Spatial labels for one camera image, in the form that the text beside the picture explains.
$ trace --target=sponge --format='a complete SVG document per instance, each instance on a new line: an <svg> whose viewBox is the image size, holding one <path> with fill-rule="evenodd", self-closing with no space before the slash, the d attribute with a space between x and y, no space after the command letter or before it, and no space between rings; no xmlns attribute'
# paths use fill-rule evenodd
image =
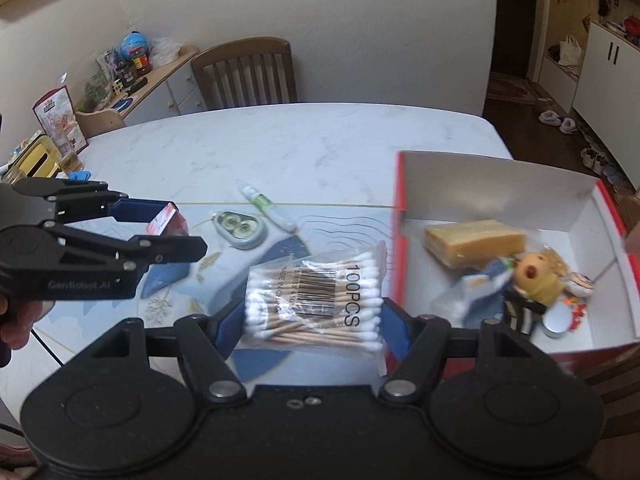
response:
<svg viewBox="0 0 640 480"><path fill-rule="evenodd" d="M430 226L425 247L447 267L487 264L499 256L524 252L523 231L497 220Z"/></svg>

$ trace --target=dark brown door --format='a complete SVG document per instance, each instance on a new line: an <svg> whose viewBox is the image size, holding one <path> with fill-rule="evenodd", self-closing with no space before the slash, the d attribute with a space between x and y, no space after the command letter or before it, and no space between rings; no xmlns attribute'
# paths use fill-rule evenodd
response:
<svg viewBox="0 0 640 480"><path fill-rule="evenodd" d="M498 0L492 72L527 75L535 19L536 0Z"/></svg>

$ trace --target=green label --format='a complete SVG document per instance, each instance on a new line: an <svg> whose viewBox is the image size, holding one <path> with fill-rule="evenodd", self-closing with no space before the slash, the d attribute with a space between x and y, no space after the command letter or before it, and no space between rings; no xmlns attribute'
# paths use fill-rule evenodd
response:
<svg viewBox="0 0 640 480"><path fill-rule="evenodd" d="M271 204L273 204L273 202L271 200L269 200L267 197L265 197L264 195L258 195L257 197L255 197L253 199L254 205L258 208L258 209L262 209L263 207L267 207L270 206Z"/></svg>

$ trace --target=blue globe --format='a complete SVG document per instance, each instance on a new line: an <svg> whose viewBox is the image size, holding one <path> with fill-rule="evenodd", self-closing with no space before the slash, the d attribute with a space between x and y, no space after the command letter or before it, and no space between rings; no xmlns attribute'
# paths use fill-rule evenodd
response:
<svg viewBox="0 0 640 480"><path fill-rule="evenodd" d="M146 40L146 36L134 30L124 40L122 40L120 55L126 61L131 61L132 57L129 53L140 46L143 47L145 51L149 50L149 44Z"/></svg>

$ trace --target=white tote bag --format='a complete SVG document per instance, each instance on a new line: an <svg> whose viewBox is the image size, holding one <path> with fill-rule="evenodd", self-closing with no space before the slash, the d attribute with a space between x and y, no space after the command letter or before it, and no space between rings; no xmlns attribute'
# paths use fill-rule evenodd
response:
<svg viewBox="0 0 640 480"><path fill-rule="evenodd" d="M578 40L575 39L573 34L567 34L566 41L560 42L560 61L558 63L562 66L578 65L580 64L581 55L582 49L578 44Z"/></svg>

